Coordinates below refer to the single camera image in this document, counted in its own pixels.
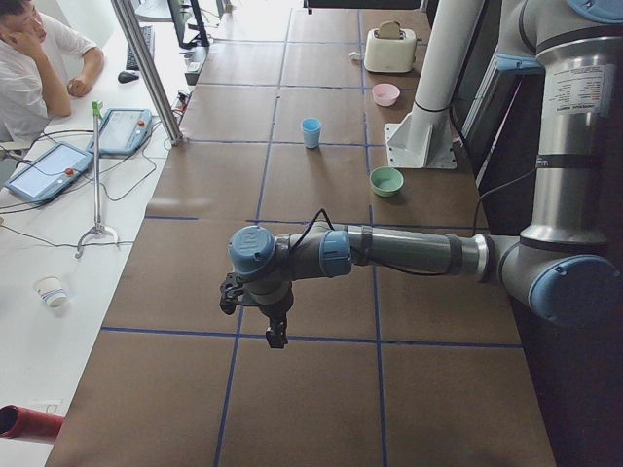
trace warning label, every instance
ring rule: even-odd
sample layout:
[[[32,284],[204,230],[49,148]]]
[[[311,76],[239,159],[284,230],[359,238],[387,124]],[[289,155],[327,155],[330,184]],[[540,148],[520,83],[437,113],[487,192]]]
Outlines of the warning label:
[[[607,113],[611,94],[610,66],[584,66],[548,74],[543,116]]]

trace white shirt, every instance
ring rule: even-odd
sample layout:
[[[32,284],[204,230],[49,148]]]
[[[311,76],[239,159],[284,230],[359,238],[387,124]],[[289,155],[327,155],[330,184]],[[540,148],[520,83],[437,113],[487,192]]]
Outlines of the white shirt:
[[[95,43],[54,18],[41,14],[41,21],[48,33],[42,48],[60,80],[67,83],[62,56],[82,56]],[[0,125],[4,123],[13,139],[31,141],[51,118],[34,60],[0,41]]]

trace computer mouse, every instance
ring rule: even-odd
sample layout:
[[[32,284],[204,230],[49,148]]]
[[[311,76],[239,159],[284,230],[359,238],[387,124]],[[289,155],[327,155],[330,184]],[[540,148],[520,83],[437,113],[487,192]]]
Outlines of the computer mouse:
[[[117,77],[117,80],[120,83],[129,83],[130,81],[134,81],[138,79],[138,73],[136,73],[135,71],[128,71],[128,70],[124,70],[121,73],[119,73],[119,76]]]

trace tablet screen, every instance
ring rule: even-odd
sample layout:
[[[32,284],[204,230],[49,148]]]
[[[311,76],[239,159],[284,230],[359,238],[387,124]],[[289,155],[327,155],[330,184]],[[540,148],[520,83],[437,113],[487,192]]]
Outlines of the tablet screen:
[[[99,147],[108,150],[125,149],[136,129],[136,122],[140,120],[140,110],[112,111],[106,121],[106,126],[99,135]]]
[[[49,152],[44,158],[28,167],[18,175],[11,184],[27,195],[37,198],[50,185],[63,182],[61,175],[67,168],[75,167],[85,158],[69,146],[60,145]]]

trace white paper cup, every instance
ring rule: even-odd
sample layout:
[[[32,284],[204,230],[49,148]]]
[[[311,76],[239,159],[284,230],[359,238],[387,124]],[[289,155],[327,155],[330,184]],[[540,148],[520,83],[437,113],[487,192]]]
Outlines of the white paper cup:
[[[50,308],[57,308],[67,302],[67,292],[54,275],[39,279],[35,282],[34,289]]]

